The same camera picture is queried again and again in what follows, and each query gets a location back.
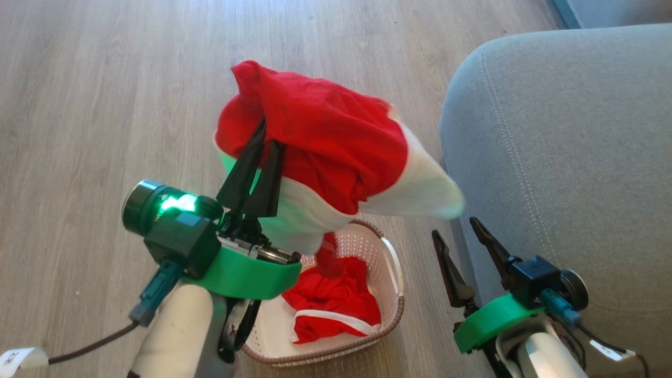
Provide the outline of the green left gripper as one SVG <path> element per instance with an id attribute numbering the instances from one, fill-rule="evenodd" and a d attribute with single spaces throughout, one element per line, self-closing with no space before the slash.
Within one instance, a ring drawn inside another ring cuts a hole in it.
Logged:
<path id="1" fill-rule="evenodd" d="M 270 141 L 269 155 L 254 190 L 250 188 L 263 155 L 266 118 L 262 117 L 233 168 L 220 187 L 216 200 L 229 213 L 266 218 L 278 215 L 279 194 L 286 146 Z M 186 283 L 198 285 L 222 297 L 270 300 L 292 288 L 298 281 L 302 264 L 279 264 L 262 259 L 263 249 L 247 242 L 215 236 L 220 250 L 202 278 L 184 275 Z"/>

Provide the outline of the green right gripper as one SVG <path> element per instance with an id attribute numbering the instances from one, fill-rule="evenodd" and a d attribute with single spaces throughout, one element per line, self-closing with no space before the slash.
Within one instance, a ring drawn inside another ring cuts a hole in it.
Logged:
<path id="1" fill-rule="evenodd" d="M 488 250 L 501 278 L 502 288 L 510 290 L 511 254 L 477 217 L 470 217 L 469 223 L 478 241 Z M 475 291 L 464 282 L 439 230 L 434 229 L 430 234 L 450 306 L 454 308 L 475 306 Z M 483 308 L 467 316 L 454 332 L 454 340 L 458 350 L 462 354 L 468 354 L 544 310 L 544 306 L 526 307 L 512 294 L 507 294 L 492 300 Z"/>

